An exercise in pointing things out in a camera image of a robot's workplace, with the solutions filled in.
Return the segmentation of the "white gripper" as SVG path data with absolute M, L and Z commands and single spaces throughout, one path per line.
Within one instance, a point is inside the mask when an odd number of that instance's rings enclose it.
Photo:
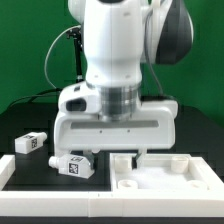
M 94 168 L 93 153 L 138 150 L 135 160 L 140 167 L 147 149 L 170 149 L 174 145 L 177 111 L 173 100 L 143 102 L 123 121 L 106 122 L 97 114 L 60 111 L 54 125 L 54 154 L 84 151 L 83 156 Z

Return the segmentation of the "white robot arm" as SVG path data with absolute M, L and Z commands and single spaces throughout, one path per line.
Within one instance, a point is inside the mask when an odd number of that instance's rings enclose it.
M 85 80 L 60 94 L 54 155 L 171 148 L 178 104 L 142 102 L 140 64 L 175 64 L 191 49 L 183 0 L 68 0 L 83 28 Z

